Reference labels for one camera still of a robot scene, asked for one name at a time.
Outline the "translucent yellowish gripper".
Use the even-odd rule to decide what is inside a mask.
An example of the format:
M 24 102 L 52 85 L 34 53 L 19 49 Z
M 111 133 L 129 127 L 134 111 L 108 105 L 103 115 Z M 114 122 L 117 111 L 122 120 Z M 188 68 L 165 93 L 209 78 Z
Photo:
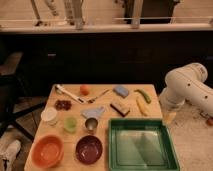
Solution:
M 163 122 L 165 125 L 169 125 L 176 116 L 178 111 L 177 105 L 162 104 Z

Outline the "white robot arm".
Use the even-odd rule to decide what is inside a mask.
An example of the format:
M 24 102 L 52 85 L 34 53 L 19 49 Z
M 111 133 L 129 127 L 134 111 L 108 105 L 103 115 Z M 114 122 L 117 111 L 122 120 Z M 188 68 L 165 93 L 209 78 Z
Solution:
M 207 77 L 207 69 L 200 63 L 190 63 L 166 74 L 166 87 L 159 95 L 165 124 L 172 122 L 186 100 L 213 118 L 213 88 L 205 84 Z

